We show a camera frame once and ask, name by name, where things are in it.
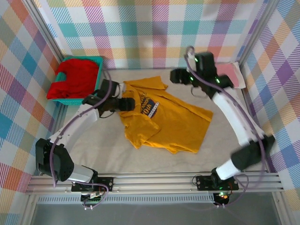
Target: white fabric surface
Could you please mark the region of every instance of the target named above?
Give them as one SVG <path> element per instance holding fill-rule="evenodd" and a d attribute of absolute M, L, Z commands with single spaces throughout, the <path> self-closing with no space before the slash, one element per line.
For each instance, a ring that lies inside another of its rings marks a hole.
<path fill-rule="evenodd" d="M 172 84 L 170 70 L 113 70 L 110 74 L 117 82 L 160 75 L 162 81 L 169 85 L 167 91 L 170 94 L 213 111 L 212 122 L 197 154 L 179 152 L 174 155 L 166 149 L 147 146 L 135 149 L 125 138 L 124 126 L 115 113 L 107 119 L 99 119 L 78 139 L 70 153 L 75 163 L 99 173 L 207 172 L 227 161 L 230 153 L 239 147 L 235 133 L 221 110 L 209 98 L 193 97 L 190 86 Z M 194 92 L 204 95 L 200 89 L 194 89 Z M 241 91 L 238 92 L 244 102 Z M 69 106 L 65 122 L 77 108 Z"/>

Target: yellow t-shirt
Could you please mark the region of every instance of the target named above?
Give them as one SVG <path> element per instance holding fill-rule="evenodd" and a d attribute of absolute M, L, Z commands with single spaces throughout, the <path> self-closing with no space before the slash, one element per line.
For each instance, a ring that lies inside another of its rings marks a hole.
<path fill-rule="evenodd" d="M 213 112 L 187 104 L 165 90 L 160 76 L 124 82 L 123 98 L 134 98 L 135 109 L 120 112 L 125 136 L 141 145 L 197 153 Z"/>

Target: teal basket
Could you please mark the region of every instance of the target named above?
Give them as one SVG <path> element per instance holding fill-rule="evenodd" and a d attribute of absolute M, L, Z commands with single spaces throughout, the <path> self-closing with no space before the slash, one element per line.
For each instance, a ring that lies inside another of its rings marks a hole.
<path fill-rule="evenodd" d="M 97 65 L 99 66 L 99 71 L 96 80 L 95 90 L 99 89 L 103 59 L 99 56 L 71 56 L 71 57 L 66 57 L 63 61 L 69 59 L 91 60 L 97 63 Z M 64 73 L 58 73 L 55 82 L 65 81 L 65 80 L 66 80 L 66 75 Z M 60 102 L 64 105 L 81 105 L 83 98 L 56 98 L 56 99 L 52 99 L 52 101 Z"/>

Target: text print on shirt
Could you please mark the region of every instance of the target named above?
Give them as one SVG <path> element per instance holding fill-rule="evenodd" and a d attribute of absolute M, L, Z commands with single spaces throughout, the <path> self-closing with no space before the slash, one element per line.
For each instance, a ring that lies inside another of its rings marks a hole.
<path fill-rule="evenodd" d="M 149 118 L 152 118 L 157 111 L 159 102 L 154 102 L 151 98 L 146 97 L 147 93 L 143 92 L 141 95 L 141 113 L 147 115 Z"/>

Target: plaid wallpaper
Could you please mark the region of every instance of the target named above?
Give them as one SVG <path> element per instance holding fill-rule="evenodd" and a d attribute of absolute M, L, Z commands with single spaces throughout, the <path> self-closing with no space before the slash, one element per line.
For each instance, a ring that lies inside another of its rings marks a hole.
<path fill-rule="evenodd" d="M 242 68 L 255 121 L 273 133 L 272 162 L 300 224 L 300 0 L 281 0 Z"/>
<path fill-rule="evenodd" d="M 64 54 L 102 55 L 106 68 L 169 68 L 185 66 L 189 45 L 235 60 L 267 0 L 35 2 Z"/>
<path fill-rule="evenodd" d="M 0 225 L 14 225 L 35 171 L 34 144 L 58 106 L 46 92 L 58 63 L 22 0 L 0 0 Z"/>

